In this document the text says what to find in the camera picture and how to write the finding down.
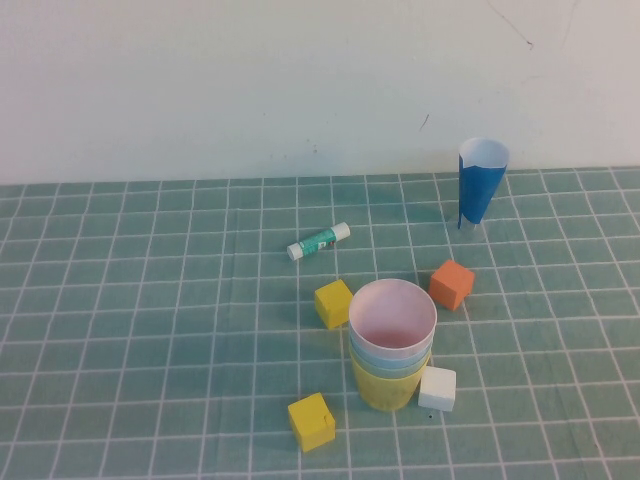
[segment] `yellow cube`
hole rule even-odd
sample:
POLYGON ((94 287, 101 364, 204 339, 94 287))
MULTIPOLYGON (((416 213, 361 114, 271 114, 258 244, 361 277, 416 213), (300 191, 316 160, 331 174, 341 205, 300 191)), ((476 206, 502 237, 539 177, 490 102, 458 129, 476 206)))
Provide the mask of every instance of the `yellow cube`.
POLYGON ((339 327, 349 320, 349 305, 353 294, 342 280, 316 290, 316 311, 327 328, 339 327))
POLYGON ((336 438, 336 421, 320 393, 289 405, 289 422, 303 452, 336 438))

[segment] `orange cube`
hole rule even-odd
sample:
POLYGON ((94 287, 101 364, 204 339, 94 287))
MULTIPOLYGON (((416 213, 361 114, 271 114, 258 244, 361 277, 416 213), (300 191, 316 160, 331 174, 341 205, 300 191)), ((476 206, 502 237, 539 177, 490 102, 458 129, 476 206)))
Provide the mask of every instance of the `orange cube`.
POLYGON ((464 297, 471 293, 475 276, 471 270, 453 260, 447 260, 431 276, 429 295, 449 310, 455 310, 464 297))

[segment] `white cube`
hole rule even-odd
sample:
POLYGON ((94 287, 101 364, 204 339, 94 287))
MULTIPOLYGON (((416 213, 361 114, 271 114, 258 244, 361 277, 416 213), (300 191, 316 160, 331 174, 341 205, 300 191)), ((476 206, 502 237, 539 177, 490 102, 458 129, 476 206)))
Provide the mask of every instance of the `white cube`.
POLYGON ((456 372, 427 367, 420 381, 418 405, 450 412, 456 401, 456 372))

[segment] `green label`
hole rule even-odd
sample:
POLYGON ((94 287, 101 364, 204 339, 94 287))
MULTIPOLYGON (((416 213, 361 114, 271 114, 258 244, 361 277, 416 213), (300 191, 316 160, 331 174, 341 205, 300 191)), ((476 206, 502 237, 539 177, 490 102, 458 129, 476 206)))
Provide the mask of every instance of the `green label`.
POLYGON ((320 232, 313 237, 309 237, 306 240, 303 240, 299 243, 299 245, 302 249, 302 254, 309 255, 310 253, 317 252, 321 248, 324 248, 335 241, 336 234, 333 233, 333 230, 329 229, 325 230, 324 232, 320 232))

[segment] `yellow cup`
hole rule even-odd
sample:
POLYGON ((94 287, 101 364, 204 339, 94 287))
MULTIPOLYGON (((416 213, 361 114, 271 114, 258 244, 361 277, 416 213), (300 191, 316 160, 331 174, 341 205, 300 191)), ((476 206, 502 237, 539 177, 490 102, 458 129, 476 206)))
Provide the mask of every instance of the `yellow cup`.
POLYGON ((408 377, 403 378, 381 378, 371 375, 360 366, 358 361, 351 354, 351 364, 356 377, 356 384, 362 399, 372 408, 391 412, 404 407, 411 396, 416 391, 422 372, 431 358, 431 353, 427 356, 420 369, 408 377))

